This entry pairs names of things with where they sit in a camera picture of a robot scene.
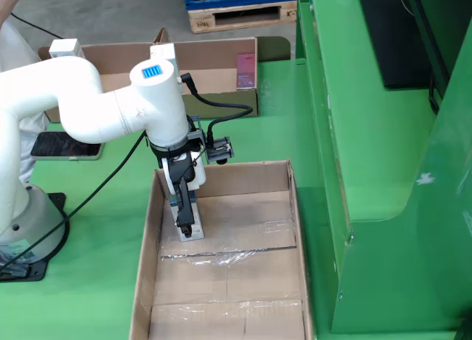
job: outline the blue label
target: blue label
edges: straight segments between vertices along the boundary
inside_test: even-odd
[[[159,65],[147,67],[146,69],[142,70],[142,75],[145,76],[145,78],[159,76],[160,74],[162,74],[162,70]]]

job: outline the cable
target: cable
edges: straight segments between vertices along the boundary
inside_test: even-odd
[[[181,79],[182,79],[183,83],[187,84],[187,87],[189,88],[190,93],[192,93],[192,95],[195,98],[197,98],[198,100],[200,100],[202,103],[205,103],[205,104],[210,105],[210,106],[216,106],[218,108],[244,109],[244,111],[241,111],[240,113],[229,115],[227,117],[221,117],[220,119],[216,119],[216,120],[211,121],[211,123],[208,125],[208,131],[206,132],[206,145],[210,146],[211,148],[213,148],[213,143],[214,143],[213,126],[215,126],[216,124],[219,124],[220,122],[225,122],[225,121],[237,119],[238,117],[244,117],[245,115],[249,115],[253,111],[253,109],[248,105],[217,103],[217,102],[212,102],[211,100],[207,100],[207,99],[201,97],[200,94],[198,94],[197,88],[195,87],[195,84],[194,84],[193,79],[192,79],[192,75],[190,73],[183,74],[181,76]]]
[[[437,104],[436,98],[434,98],[434,75],[431,73],[431,77],[429,79],[429,104],[431,105],[431,109],[437,115],[440,112],[440,106]]]
[[[195,127],[195,124],[193,123],[192,118],[189,117],[188,115],[187,115],[187,121],[189,122],[190,127],[192,128],[192,131],[197,131],[197,128]]]
[[[54,37],[56,37],[56,38],[58,38],[58,39],[63,39],[63,38],[60,37],[59,35],[56,35],[56,34],[54,34],[53,32],[50,32],[49,30],[45,30],[45,29],[43,29],[43,28],[41,28],[41,27],[38,27],[37,25],[34,25],[34,24],[32,24],[32,23],[30,23],[30,22],[28,22],[28,21],[25,21],[24,19],[21,19],[20,17],[18,17],[17,15],[15,15],[15,14],[13,14],[13,13],[11,13],[11,15],[12,15],[13,18],[18,19],[19,21],[22,21],[23,23],[26,23],[26,24],[30,25],[31,27],[33,27],[33,28],[36,28],[36,29],[38,29],[38,30],[42,30],[43,32],[47,32],[49,35],[52,35],[52,36],[54,36]]]
[[[410,15],[414,16],[413,12],[408,9],[405,2],[403,0],[400,0],[400,1],[401,1],[401,4],[403,5],[403,8],[405,8],[405,11],[408,12]]]
[[[202,154],[204,154],[204,152],[207,150],[207,147],[204,148],[204,150],[202,150],[200,152],[200,154],[197,156],[197,158],[195,158],[191,164],[189,164],[189,166],[187,167],[186,170],[184,170],[184,172],[182,173],[182,175],[180,177],[178,177],[178,180],[177,181],[180,181],[180,179],[182,179],[182,177],[185,175],[185,173],[191,168],[191,167],[196,167],[197,166],[197,160],[201,157]]]
[[[128,155],[125,157],[125,159],[123,159],[123,162],[121,162],[121,164],[118,166],[117,169],[115,169],[113,171],[112,174],[110,174],[108,176],[107,179],[105,179],[105,181],[103,183],[100,184],[100,186],[95,189],[95,191],[88,197],[86,198],[83,203],[81,203],[74,211],[72,211],[66,218],[64,218],[62,220],[62,222],[60,222],[58,225],[56,225],[54,228],[52,228],[49,232],[47,232],[43,237],[39,238],[37,241],[35,241],[29,248],[25,249],[24,251],[22,251],[22,253],[18,254],[16,257],[14,257],[12,260],[8,261],[7,263],[5,263],[5,265],[3,265],[1,268],[0,268],[0,274],[1,272],[7,268],[8,266],[10,266],[11,264],[13,264],[16,260],[20,259],[21,257],[23,257],[24,255],[26,255],[28,252],[30,252],[32,249],[34,249],[39,243],[41,243],[43,240],[45,240],[46,238],[48,238],[52,233],[56,232],[63,224],[65,224],[67,221],[69,221],[77,212],[80,211],[80,209],[82,207],[84,207],[120,170],[121,168],[123,168],[126,164],[126,162],[129,160],[129,158],[133,155],[134,151],[138,148],[139,146],[139,143],[141,143],[142,139],[144,139],[146,136],[146,132],[144,131],[141,136],[138,138],[138,140],[136,141],[136,143],[134,144],[134,146],[131,148],[131,150],[129,151]]]

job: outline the open cardboard box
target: open cardboard box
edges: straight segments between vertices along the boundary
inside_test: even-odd
[[[205,238],[181,242],[157,171],[131,340],[313,339],[289,161],[212,165],[198,190]]]
[[[98,44],[82,46],[87,60],[97,67],[102,78],[103,91],[113,91],[131,84],[129,72],[136,64],[150,58],[152,44],[169,43],[167,31],[162,28],[154,42],[128,44]],[[174,43],[180,73],[189,72],[199,94],[208,100],[221,103],[241,103],[259,114],[257,102],[257,60],[289,60],[290,43],[281,37],[239,38],[217,41],[189,41]],[[38,51],[41,60],[50,58],[49,48]],[[255,54],[254,88],[237,90],[237,56]],[[200,118],[224,117],[238,109],[216,108],[194,98],[184,86],[184,102],[187,114]],[[60,122],[58,108],[47,112],[52,122]]]

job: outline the black phone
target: black phone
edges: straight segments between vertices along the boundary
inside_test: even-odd
[[[95,160],[102,154],[103,144],[82,143],[71,138],[67,132],[41,132],[31,150],[36,160]]]

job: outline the wooden pallet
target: wooden pallet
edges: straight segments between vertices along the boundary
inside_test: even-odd
[[[192,32],[219,32],[296,21],[296,1],[189,10]]]

